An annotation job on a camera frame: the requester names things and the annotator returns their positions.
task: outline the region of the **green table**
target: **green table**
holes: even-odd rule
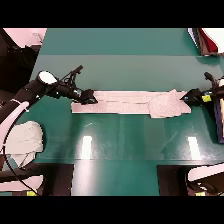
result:
[[[186,29],[48,29],[32,79],[40,70],[62,77],[83,65],[80,88],[188,91],[210,87],[205,71],[219,78],[224,62],[201,57]],[[75,195],[159,195],[157,164],[224,161],[216,126],[204,108],[168,119],[149,115],[72,114],[71,101],[44,97],[18,121],[39,122],[45,150],[36,162],[75,163]],[[82,159],[92,137],[90,160]],[[196,137],[195,161],[188,137]]]

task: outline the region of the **yellow sticker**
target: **yellow sticker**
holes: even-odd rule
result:
[[[205,192],[198,192],[198,193],[195,193],[196,196],[205,196]]]
[[[27,196],[37,196],[33,191],[27,191]]]
[[[202,96],[202,100],[206,103],[206,102],[209,102],[209,101],[212,101],[211,99],[211,96],[210,95],[205,95],[205,96]]]

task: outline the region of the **robotic arm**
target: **robotic arm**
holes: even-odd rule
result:
[[[83,105],[98,103],[93,96],[93,90],[82,90],[76,87],[75,78],[77,74],[80,74],[82,68],[82,66],[77,67],[61,80],[48,71],[41,71],[35,80],[29,82],[19,90],[14,99],[5,103],[0,108],[0,152],[3,151],[4,156],[6,139],[15,122],[25,111],[28,112],[29,108],[43,96],[47,95],[57,99],[63,96]],[[22,179],[28,178],[35,173],[35,170],[32,170],[32,166],[28,169],[23,167],[23,169],[17,168],[12,170],[10,166],[9,168],[11,171],[0,172],[0,183],[19,180],[24,184]]]

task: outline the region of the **white circular joint cap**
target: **white circular joint cap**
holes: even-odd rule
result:
[[[42,82],[47,84],[53,84],[57,82],[57,79],[50,72],[47,72],[47,71],[40,72],[39,78]]]

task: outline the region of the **black bag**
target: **black bag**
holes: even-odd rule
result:
[[[17,93],[31,77],[39,51],[20,48],[0,29],[0,89]]]

